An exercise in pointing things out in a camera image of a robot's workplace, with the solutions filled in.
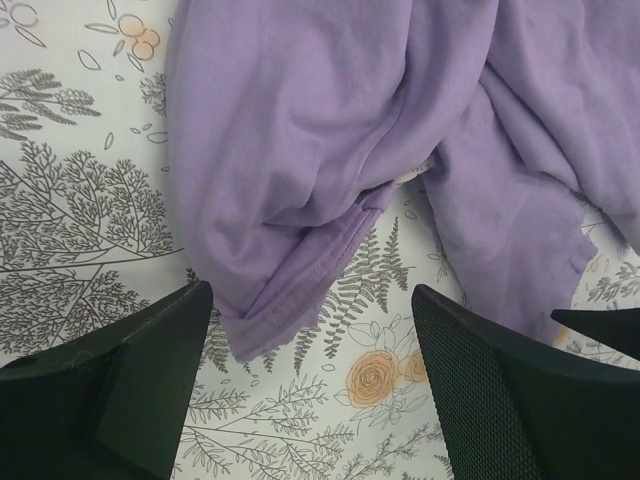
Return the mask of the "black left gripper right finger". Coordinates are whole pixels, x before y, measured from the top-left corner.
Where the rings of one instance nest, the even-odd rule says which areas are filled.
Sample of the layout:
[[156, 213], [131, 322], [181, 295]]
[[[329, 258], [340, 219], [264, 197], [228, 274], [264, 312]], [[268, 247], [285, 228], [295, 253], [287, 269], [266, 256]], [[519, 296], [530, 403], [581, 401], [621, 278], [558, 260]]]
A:
[[428, 286], [412, 311], [458, 479], [635, 479], [639, 374], [540, 343]]

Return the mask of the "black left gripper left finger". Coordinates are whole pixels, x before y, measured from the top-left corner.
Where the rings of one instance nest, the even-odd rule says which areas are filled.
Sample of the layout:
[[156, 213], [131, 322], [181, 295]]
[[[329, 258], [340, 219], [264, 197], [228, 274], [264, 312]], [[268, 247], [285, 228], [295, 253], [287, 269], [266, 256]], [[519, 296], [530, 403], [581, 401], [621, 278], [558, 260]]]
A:
[[197, 281], [3, 366], [2, 478], [170, 478], [211, 309]]

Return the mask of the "purple t-shirt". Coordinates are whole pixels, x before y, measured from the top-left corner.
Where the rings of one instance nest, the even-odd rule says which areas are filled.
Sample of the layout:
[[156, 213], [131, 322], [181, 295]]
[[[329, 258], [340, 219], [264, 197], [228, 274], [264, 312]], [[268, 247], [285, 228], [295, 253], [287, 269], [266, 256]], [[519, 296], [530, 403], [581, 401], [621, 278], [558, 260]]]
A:
[[471, 309], [539, 341], [595, 247], [639, 244], [635, 1], [183, 1], [167, 55], [179, 234], [232, 355], [315, 324], [398, 179], [424, 176]]

